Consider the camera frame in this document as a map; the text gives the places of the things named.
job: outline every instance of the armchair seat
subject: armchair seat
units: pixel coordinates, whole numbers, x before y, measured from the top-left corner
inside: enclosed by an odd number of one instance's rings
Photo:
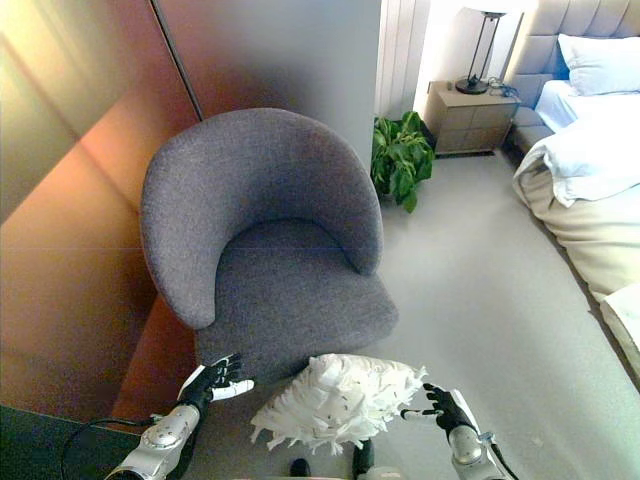
[[[364,347],[396,320],[378,276],[358,274],[322,227],[264,222],[222,253],[216,321],[197,332],[198,357],[209,363],[242,352],[243,374],[268,383],[299,372],[309,355]]]

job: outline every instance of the light gray carpet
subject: light gray carpet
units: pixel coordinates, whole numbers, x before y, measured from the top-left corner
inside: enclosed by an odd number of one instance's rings
[[[361,353],[425,365],[429,381],[460,389],[521,480],[640,478],[640,395],[512,172],[500,154],[439,159],[412,215],[383,205],[380,274],[400,323]],[[268,453],[264,433],[251,445],[249,420],[272,391],[214,404],[184,478],[284,474],[297,456],[349,478],[351,448]],[[408,478],[457,478],[435,426],[394,420],[374,444],[376,463]]]

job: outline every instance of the nightstand drawer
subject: nightstand drawer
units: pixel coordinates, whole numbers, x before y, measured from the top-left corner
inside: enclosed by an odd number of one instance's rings
[[[442,122],[442,130],[464,130],[469,128],[474,110],[474,108],[470,107],[450,108],[444,122]]]
[[[463,150],[493,150],[502,142],[504,128],[479,128],[467,131]]]
[[[506,127],[515,113],[515,105],[485,105],[476,107],[470,128]]]
[[[436,142],[436,153],[462,150],[466,136],[467,130],[448,130],[441,132]]]

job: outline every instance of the table lamp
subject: table lamp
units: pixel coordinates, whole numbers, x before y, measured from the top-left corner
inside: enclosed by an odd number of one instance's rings
[[[467,93],[470,95],[479,95],[484,93],[489,88],[489,85],[486,82],[483,82],[482,75],[484,73],[484,69],[487,66],[487,61],[489,60],[489,53],[491,52],[491,47],[493,46],[493,40],[496,36],[496,31],[498,30],[498,25],[500,24],[500,18],[506,15],[507,13],[513,12],[528,12],[531,10],[535,10],[538,6],[537,0],[464,0],[462,5],[466,8],[471,8],[473,10],[479,10],[482,12],[484,19],[482,20],[482,28],[480,29],[480,35],[478,36],[478,42],[476,43],[476,49],[473,53],[473,60],[471,60],[471,66],[469,67],[469,73],[466,78],[462,80],[458,80],[456,82],[456,89],[459,92]],[[489,48],[487,48],[487,53],[484,57],[484,62],[482,63],[482,68],[480,69],[479,74],[473,74],[473,66],[476,61],[476,56],[478,55],[478,48],[480,47],[480,42],[482,40],[482,35],[484,33],[485,25],[487,21],[490,23],[495,21],[496,25],[493,29],[493,34],[491,35],[491,41],[489,42]]]

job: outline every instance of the upholstered headboard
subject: upholstered headboard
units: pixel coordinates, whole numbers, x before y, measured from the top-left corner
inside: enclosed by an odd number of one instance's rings
[[[533,108],[546,81],[569,78],[558,34],[594,38],[640,35],[640,0],[539,0],[530,21],[508,82],[518,89],[522,105]]]

